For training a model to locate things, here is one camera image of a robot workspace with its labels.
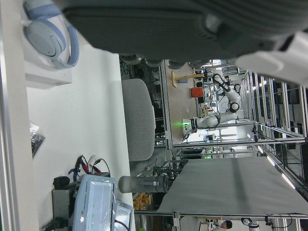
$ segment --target table surface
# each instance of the table surface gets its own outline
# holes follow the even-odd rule
[[[118,55],[83,45],[72,75],[72,84],[27,87],[29,118],[46,137],[33,160],[41,227],[52,219],[53,179],[68,176],[81,154],[105,159],[113,178],[130,175]],[[103,161],[97,167],[107,171]],[[132,205],[131,193],[118,199]]]
[[[193,79],[188,79],[187,83],[178,83],[175,88],[172,86],[171,71],[174,71],[177,77],[181,77],[191,75],[192,69],[185,64],[181,69],[171,70],[168,68],[168,61],[165,62],[172,140],[173,144],[178,144],[183,141],[184,135],[182,119],[197,116],[196,99],[191,97],[190,88],[194,87]]]

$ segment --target person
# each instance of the person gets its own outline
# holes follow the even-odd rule
[[[230,221],[230,220],[225,220],[225,221],[223,221],[223,222],[214,222],[214,225],[215,225],[217,228],[222,228],[222,229],[228,230],[228,229],[231,229],[231,228],[232,228],[232,221]]]

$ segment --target white table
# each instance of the white table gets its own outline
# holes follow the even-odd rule
[[[53,178],[67,176],[79,155],[104,158],[113,178],[130,172],[118,55],[83,45],[72,84],[37,87],[28,87],[27,95],[29,118],[46,137],[33,161],[44,226],[52,219]],[[107,170],[103,161],[97,167]],[[119,193],[119,199],[132,205],[131,193]]]

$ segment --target red box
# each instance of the red box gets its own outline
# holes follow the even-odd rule
[[[192,97],[198,98],[203,96],[203,87],[192,88]]]

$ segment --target wooden stand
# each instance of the wooden stand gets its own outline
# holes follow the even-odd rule
[[[180,79],[189,79],[189,78],[200,78],[204,77],[204,73],[197,74],[197,75],[190,75],[190,76],[181,76],[177,77],[174,71],[171,71],[171,77],[172,77],[172,85],[176,88],[177,87],[177,81]]]

